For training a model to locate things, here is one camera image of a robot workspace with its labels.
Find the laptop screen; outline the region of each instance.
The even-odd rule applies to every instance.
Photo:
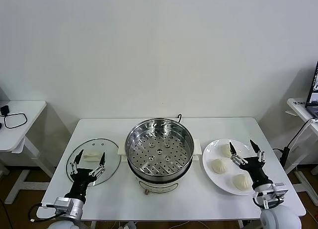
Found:
[[[307,98],[306,107],[318,105],[318,77],[317,75],[318,75],[318,63],[316,65],[315,76],[314,76],[314,80],[313,80],[313,83]]]

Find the stainless steel steamer basket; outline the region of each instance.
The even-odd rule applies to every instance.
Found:
[[[190,132],[180,123],[165,118],[139,123],[125,143],[131,170],[141,179],[157,184],[182,177],[191,165],[193,151]]]

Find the table leg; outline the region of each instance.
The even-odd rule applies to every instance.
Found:
[[[318,174],[318,166],[316,166],[315,168],[313,168],[310,173],[312,173],[312,175],[317,175]]]
[[[31,153],[32,160],[36,162],[36,164],[50,177],[53,177],[55,172],[55,168],[51,166],[51,164],[43,157],[41,157],[41,153],[39,150],[32,144],[32,142],[25,137],[24,145],[27,147],[29,152]]]
[[[243,225],[242,220],[238,220],[238,225],[240,229],[262,229],[263,228],[260,220],[253,220],[245,226]]]
[[[0,171],[3,172],[3,174],[8,175],[10,173],[10,171],[4,167],[1,163],[0,163]]]
[[[300,171],[294,172],[300,183],[293,184],[296,192],[307,192],[315,206],[318,206],[318,195],[313,187],[310,185],[304,174]]]
[[[90,229],[95,229],[96,228],[96,223],[97,221],[92,221],[90,224]]]
[[[23,170],[5,199],[5,204],[12,204],[20,190],[46,190],[50,183],[47,182],[24,182],[30,170]]]

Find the laptop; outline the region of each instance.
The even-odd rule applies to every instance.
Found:
[[[316,71],[310,92],[306,101],[307,111],[316,119],[318,119],[318,63],[316,65]]]

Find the white table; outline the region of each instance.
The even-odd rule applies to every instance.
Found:
[[[295,116],[299,116],[304,122],[311,119],[313,116],[306,110],[305,108],[306,99],[305,98],[290,98],[287,101],[287,104],[291,107],[292,111],[287,111],[287,113]],[[310,153],[312,153],[313,149],[317,149],[318,147],[318,123],[313,123],[309,126],[309,129],[314,133],[312,137],[309,137],[303,145],[297,146],[301,147],[301,154],[296,158],[288,160],[286,162],[285,171],[289,173],[293,170],[304,158],[306,158]],[[294,184],[294,188],[297,192],[307,192],[313,203],[318,206],[318,194],[310,185],[305,175],[301,172],[294,172],[298,180],[299,184]],[[316,166],[312,171],[312,174],[318,174],[318,166]]]
[[[79,121],[57,170],[42,200],[53,203],[71,188],[65,171],[69,155],[83,142],[94,138],[111,139],[120,144],[129,131],[144,119],[82,119]],[[289,189],[284,205],[296,215],[306,211],[267,139],[253,118],[182,118],[181,123],[199,139],[201,148],[221,138],[249,145],[253,139],[265,151],[265,172],[274,182],[284,182]],[[260,209],[252,196],[235,196],[218,188],[203,171],[201,161],[194,161],[177,189],[165,194],[149,194],[135,180],[127,162],[121,162],[106,182],[88,188],[82,220],[86,221],[204,221],[258,219]],[[37,216],[47,218],[52,209],[39,208]]]
[[[23,145],[28,149],[28,155],[41,169],[47,173],[48,176],[52,177],[55,169],[41,156],[39,150],[29,141],[25,136],[28,130],[31,128],[35,120],[38,118],[40,113],[46,106],[45,101],[0,101],[0,107],[8,105],[10,113],[24,113],[27,117],[27,123],[14,128],[8,129],[4,126],[4,118],[0,117],[2,128],[0,129],[0,153],[21,153]],[[0,165],[0,170],[3,170],[5,174],[9,171]],[[10,191],[6,204],[12,204],[19,190],[46,190],[48,183],[41,182],[24,182],[29,170],[23,170],[17,179],[15,185]]]

